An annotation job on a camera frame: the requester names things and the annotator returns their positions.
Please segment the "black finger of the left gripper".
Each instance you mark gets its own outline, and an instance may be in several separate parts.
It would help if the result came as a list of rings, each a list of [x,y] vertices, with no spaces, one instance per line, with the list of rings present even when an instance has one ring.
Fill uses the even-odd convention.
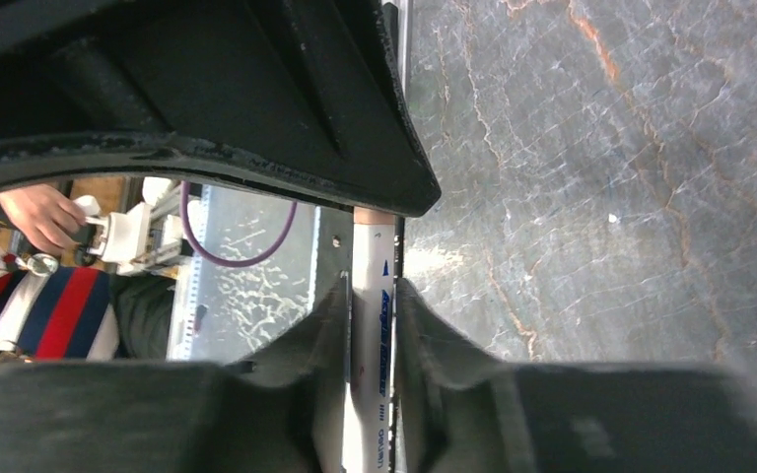
[[[89,174],[406,217],[441,190],[378,1],[0,1],[0,190]]]

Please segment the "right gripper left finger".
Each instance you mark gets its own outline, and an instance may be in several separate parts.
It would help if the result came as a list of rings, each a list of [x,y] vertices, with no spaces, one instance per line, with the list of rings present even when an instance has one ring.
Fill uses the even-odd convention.
[[[0,367],[0,472],[336,472],[350,284],[228,364]]]

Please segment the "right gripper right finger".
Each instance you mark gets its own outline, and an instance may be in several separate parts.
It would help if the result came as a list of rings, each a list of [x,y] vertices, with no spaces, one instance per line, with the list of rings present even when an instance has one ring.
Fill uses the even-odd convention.
[[[757,472],[757,400],[713,366],[511,363],[396,288],[411,472]]]

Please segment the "operator hand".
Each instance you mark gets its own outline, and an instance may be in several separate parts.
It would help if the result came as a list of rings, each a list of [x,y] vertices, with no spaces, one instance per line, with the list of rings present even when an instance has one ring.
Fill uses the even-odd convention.
[[[84,211],[48,184],[2,191],[0,207],[32,246],[52,255],[71,250],[72,235],[86,223]]]

